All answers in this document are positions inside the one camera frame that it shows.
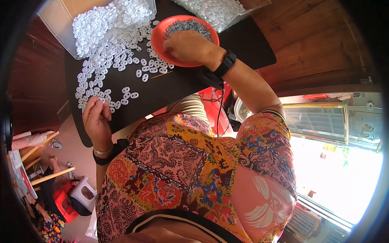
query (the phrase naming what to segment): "white plastic stool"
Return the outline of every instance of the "white plastic stool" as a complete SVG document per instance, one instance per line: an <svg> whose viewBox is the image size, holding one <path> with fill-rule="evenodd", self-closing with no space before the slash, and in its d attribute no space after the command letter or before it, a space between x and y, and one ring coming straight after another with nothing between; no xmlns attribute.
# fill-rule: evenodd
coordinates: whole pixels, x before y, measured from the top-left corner
<svg viewBox="0 0 389 243"><path fill-rule="evenodd" d="M93 195L92 199L88 199L82 194L82 189L86 187L91 194ZM74 197L77 201L79 201L85 208L87 208L90 212L93 212L93 208L95 207L95 197L97 192L88 184L88 178L84 176L82 180L78 183L78 185L73 189L70 196Z"/></svg>

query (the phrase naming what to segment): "patterned blouse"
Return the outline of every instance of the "patterned blouse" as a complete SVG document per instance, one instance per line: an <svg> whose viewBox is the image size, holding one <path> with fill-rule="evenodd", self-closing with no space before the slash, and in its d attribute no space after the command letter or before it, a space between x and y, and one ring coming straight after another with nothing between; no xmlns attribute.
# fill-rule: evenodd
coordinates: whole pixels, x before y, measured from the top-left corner
<svg viewBox="0 0 389 243"><path fill-rule="evenodd" d="M213 137L187 114L145 121L109 164L96 197L99 241L162 217L218 242L277 242L297 202L289 140L272 110L249 117L236 139Z"/></svg>

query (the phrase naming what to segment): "black watch strap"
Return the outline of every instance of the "black watch strap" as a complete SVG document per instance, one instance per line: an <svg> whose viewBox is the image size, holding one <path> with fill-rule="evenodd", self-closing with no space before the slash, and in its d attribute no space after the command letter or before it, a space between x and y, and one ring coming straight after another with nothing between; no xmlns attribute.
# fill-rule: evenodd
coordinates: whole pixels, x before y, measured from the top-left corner
<svg viewBox="0 0 389 243"><path fill-rule="evenodd" d="M116 143L112 146L112 153L109 157L102 159L95 156L95 153L92 151L93 158L95 159L96 164L106 165L110 163L118 154L120 154L128 146L127 139L118 139Z"/></svg>
<svg viewBox="0 0 389 243"><path fill-rule="evenodd" d="M220 66L213 72L213 74L222 79L222 77L230 70L230 68L235 64L237 56L233 54L230 50L227 51L227 54L224 56L223 62Z"/></svg>

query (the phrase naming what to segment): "bare foot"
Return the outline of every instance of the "bare foot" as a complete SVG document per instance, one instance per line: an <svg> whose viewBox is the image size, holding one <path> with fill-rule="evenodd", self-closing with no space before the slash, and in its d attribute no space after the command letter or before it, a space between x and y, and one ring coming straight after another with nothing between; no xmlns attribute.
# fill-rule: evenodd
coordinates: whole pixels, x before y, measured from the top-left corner
<svg viewBox="0 0 389 243"><path fill-rule="evenodd" d="M53 173L59 172L60 168L57 163L57 157L53 156L52 158L50 158L50 162L53 165Z"/></svg>

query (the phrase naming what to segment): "wooden wall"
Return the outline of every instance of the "wooden wall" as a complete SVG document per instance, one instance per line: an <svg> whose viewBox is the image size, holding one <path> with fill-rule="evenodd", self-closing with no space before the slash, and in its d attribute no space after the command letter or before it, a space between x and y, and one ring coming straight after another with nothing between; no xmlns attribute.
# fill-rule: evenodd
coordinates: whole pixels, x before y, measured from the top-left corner
<svg viewBox="0 0 389 243"><path fill-rule="evenodd" d="M338 0L272 0L252 16L277 57L276 64L258 72L277 94L322 93L321 87L326 92L378 90L361 84L368 76L377 82L375 71L361 34Z"/></svg>
<svg viewBox="0 0 389 243"><path fill-rule="evenodd" d="M67 101L65 49L35 17L14 58L8 93L12 96L14 134L57 131L57 112Z"/></svg>

